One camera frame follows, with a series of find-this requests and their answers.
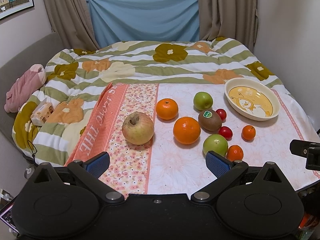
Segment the cream oval cartoon dish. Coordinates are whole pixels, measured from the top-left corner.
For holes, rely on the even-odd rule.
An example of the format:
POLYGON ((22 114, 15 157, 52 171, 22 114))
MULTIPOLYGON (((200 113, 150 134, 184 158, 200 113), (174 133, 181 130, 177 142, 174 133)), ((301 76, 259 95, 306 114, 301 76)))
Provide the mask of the cream oval cartoon dish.
POLYGON ((276 118, 280 102, 276 94, 254 80, 237 77, 225 83, 225 96, 242 116, 254 121, 267 121, 276 118))

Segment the green apple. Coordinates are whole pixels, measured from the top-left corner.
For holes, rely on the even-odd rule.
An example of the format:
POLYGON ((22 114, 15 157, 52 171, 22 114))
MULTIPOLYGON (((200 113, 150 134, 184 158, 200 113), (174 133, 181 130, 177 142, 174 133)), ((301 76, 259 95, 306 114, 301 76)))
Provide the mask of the green apple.
POLYGON ((213 105, 213 98, 207 92, 198 92, 193 99, 194 107, 199 111, 210 109, 213 105))
POLYGON ((219 134, 212 134, 203 142, 204 155, 209 151, 214 151, 215 153, 225 157, 228 148, 227 140, 219 134))

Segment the large yellow-red apple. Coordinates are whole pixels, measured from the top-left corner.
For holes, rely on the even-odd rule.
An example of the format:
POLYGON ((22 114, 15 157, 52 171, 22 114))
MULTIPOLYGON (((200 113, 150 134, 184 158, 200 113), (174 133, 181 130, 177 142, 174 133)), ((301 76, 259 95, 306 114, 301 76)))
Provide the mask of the large yellow-red apple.
POLYGON ((121 130, 126 141, 134 145, 143 145, 153 137, 154 124, 145 113, 134 112, 125 118, 121 130))

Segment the beige curtain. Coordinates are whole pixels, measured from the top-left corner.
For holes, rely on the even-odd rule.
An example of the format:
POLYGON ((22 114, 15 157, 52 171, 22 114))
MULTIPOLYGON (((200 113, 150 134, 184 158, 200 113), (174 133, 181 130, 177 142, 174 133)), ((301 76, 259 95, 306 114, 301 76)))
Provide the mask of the beige curtain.
POLYGON ((44 0, 52 30, 65 48, 97 50, 86 0, 44 0))
POLYGON ((258 0, 198 0, 200 39, 233 38, 253 51, 258 30, 258 0))

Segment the beige curtain right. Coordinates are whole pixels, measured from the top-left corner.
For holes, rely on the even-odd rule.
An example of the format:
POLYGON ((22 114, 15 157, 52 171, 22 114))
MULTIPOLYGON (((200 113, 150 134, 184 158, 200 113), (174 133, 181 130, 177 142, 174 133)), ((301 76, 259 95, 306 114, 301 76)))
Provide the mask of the beige curtain right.
POLYGON ((258 0, 198 0, 200 39, 233 38, 253 51, 258 30, 258 0))

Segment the brown kiwi with sticker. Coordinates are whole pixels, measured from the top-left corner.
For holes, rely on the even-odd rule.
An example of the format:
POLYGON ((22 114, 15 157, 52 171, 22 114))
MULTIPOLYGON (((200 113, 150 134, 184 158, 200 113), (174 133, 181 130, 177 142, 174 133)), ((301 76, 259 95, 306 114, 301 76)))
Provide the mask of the brown kiwi with sticker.
POLYGON ((198 121, 203 129, 210 132, 217 132, 222 126, 220 116, 212 109, 201 111, 198 116, 198 121))

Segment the beige curtain left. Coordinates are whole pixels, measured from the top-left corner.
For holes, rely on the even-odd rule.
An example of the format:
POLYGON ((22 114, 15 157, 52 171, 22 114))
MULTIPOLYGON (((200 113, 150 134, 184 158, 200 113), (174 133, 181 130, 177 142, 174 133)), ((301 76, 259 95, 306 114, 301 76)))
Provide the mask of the beige curtain left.
POLYGON ((86 0, 44 0, 52 30, 65 48, 97 50, 86 0))

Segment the orange with stem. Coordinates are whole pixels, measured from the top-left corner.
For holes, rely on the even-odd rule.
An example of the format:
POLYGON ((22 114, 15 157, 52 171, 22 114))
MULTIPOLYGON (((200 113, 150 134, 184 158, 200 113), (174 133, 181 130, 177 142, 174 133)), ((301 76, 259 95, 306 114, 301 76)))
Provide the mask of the orange with stem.
POLYGON ((163 120, 174 119, 178 115, 178 104, 169 98, 159 100, 156 105, 156 113, 163 120))

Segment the striped floral quilt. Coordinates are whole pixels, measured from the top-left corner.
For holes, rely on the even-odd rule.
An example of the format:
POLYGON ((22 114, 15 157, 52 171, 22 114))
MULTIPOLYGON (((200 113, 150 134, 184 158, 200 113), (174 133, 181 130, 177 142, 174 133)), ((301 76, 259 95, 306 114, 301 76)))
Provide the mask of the striped floral quilt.
POLYGON ((235 77, 287 92, 281 80, 241 42, 117 42, 89 51, 64 49, 44 67, 44 85, 20 108, 12 128, 16 146, 36 161, 64 165, 109 83, 199 83, 222 85, 235 77), (41 102, 53 113, 43 126, 31 122, 41 102))

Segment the blue cloth over window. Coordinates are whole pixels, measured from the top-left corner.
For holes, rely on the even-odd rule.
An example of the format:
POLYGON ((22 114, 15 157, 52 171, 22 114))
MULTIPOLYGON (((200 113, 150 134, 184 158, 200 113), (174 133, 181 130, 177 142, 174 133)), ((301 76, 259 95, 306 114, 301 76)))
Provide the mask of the blue cloth over window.
POLYGON ((200 39, 198 0, 87 0, 101 47, 119 41, 200 39))

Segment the grey bed headboard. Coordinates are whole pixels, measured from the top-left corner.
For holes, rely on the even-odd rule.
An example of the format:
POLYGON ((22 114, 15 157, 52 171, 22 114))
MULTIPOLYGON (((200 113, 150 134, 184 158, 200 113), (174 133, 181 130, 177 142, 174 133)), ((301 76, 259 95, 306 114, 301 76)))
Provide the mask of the grey bed headboard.
POLYGON ((6 92, 9 91, 16 79, 22 76, 33 64, 40 63, 45 66, 56 53, 63 49, 64 46, 59 35, 51 33, 1 66, 1 133, 7 141, 13 143, 11 131, 16 114, 6 113, 4 110, 6 92))

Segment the red cherry tomato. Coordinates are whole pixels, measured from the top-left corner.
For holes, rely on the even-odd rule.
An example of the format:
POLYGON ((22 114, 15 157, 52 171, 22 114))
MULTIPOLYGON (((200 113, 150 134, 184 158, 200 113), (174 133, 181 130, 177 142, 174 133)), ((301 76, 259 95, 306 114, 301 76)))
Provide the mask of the red cherry tomato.
POLYGON ((224 122, 227 118, 227 113, 224 109, 217 109, 216 113, 219 115, 219 117, 221 118, 222 122, 224 122))
POLYGON ((233 132, 229 127, 222 126, 219 129, 219 135, 223 136, 226 140, 231 140, 233 137, 233 132))

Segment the tissue pack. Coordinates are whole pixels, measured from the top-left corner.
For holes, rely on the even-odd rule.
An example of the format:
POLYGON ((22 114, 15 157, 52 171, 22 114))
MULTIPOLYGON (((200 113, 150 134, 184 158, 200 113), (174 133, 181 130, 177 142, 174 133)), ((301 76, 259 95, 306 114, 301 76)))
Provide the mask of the tissue pack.
POLYGON ((35 126, 43 126, 53 111, 54 108, 51 102, 41 102, 31 114, 31 122, 35 126))

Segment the large orange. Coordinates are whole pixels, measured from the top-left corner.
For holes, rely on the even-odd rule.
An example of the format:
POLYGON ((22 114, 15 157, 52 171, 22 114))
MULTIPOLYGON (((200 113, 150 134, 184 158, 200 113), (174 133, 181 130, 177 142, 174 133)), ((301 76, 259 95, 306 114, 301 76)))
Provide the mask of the large orange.
POLYGON ((200 134, 200 124, 194 118, 188 116, 177 119, 173 127, 174 138, 184 145, 191 145, 196 142, 200 134))

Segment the pink plush pillow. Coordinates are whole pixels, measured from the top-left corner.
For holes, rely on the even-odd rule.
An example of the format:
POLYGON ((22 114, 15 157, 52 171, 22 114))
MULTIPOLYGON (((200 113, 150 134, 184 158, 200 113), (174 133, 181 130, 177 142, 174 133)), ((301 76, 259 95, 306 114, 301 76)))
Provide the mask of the pink plush pillow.
POLYGON ((7 113, 17 113, 31 94, 44 85, 46 79, 43 65, 33 64, 6 93, 4 110, 7 113))

